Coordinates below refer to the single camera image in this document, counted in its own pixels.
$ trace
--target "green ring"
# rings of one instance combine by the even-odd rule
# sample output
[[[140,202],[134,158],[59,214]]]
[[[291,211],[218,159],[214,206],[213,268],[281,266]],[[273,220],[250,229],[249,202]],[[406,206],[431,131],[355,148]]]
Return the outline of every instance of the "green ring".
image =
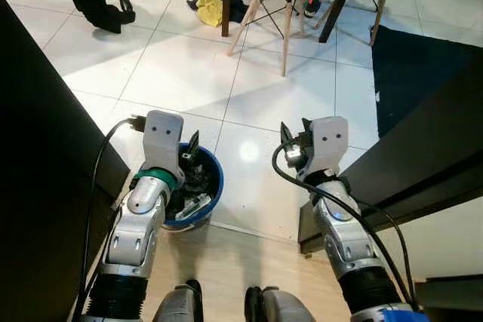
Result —
[[[160,179],[168,184],[169,189],[172,191],[176,188],[176,180],[169,172],[161,170],[161,169],[151,169],[151,170],[141,170],[138,171],[136,175],[134,175],[133,179],[140,179],[143,176],[152,176],[156,179]]]

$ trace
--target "black mat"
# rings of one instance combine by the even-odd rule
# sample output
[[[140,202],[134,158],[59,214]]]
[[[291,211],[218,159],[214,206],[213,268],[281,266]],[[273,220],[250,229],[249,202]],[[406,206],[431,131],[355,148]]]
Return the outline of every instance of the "black mat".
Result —
[[[476,57],[483,48],[381,26],[372,48],[379,137]]]

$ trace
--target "blue bucket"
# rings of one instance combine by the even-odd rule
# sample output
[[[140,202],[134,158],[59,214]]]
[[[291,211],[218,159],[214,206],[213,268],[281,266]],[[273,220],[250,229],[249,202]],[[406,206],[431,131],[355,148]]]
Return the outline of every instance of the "blue bucket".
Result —
[[[187,143],[180,144],[180,157],[188,149]],[[204,147],[199,147],[198,155],[196,156],[197,160],[200,164],[203,165],[203,168],[210,172],[212,176],[212,180],[207,190],[209,195],[215,195],[207,206],[201,209],[191,217],[185,220],[169,220],[165,219],[165,223],[163,224],[163,228],[173,231],[173,232],[184,232],[186,230],[198,228],[204,225],[206,222],[209,221],[211,217],[211,213],[213,212],[214,207],[217,205],[218,201],[220,200],[221,193],[223,191],[223,169],[221,168],[220,163],[218,162],[215,155],[209,152]]]

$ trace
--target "wooden floor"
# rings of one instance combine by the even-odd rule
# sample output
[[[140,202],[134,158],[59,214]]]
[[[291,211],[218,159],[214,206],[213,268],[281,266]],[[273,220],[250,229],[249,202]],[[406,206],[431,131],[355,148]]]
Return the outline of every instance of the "wooden floor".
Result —
[[[349,309],[323,256],[304,259],[297,245],[216,226],[159,236],[143,320],[151,321],[166,293],[196,278],[203,288],[205,321],[245,321],[249,286],[278,286],[293,293],[317,321],[347,322]]]

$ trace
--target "white tile floor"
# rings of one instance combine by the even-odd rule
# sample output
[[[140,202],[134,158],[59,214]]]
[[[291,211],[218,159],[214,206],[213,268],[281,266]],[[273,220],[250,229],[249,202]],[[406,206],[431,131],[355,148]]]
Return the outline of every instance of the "white tile floor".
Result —
[[[186,0],[131,0],[137,20],[121,35],[95,29],[72,0],[8,1],[105,132],[154,108],[181,112],[183,140],[200,130],[201,144],[216,153],[226,176],[213,218],[220,224],[296,238],[306,195],[269,164],[280,121],[299,130],[301,117],[346,117],[351,147],[342,168],[378,140],[371,0],[349,0],[327,44],[316,42],[313,21],[301,37],[294,17],[286,78],[279,76],[281,39],[266,20],[250,25],[227,57],[231,38],[201,24]],[[275,18],[283,22],[282,14]],[[483,47],[483,0],[388,0],[382,24]],[[238,25],[230,26],[233,35]],[[121,130],[113,143],[131,168],[139,166],[139,134]]]

